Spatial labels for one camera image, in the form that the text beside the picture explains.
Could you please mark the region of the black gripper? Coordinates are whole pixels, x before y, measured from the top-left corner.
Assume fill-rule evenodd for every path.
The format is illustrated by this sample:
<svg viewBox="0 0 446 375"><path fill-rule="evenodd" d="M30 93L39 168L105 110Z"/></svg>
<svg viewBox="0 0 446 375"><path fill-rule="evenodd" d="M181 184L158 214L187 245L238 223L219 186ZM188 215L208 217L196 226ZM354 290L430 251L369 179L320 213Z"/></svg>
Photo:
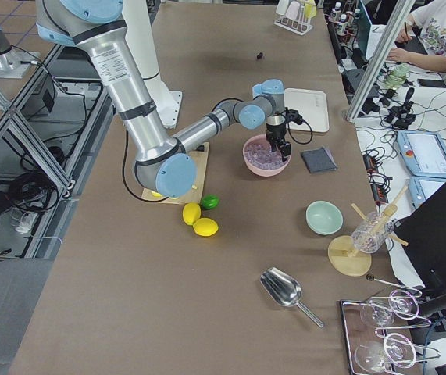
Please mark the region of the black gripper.
<svg viewBox="0 0 446 375"><path fill-rule="evenodd" d="M286 130L286 119L283 115L266 118L266 140L270 144L271 152L277 153L279 149L283 162L291 156L291 144L285 140Z"/></svg>

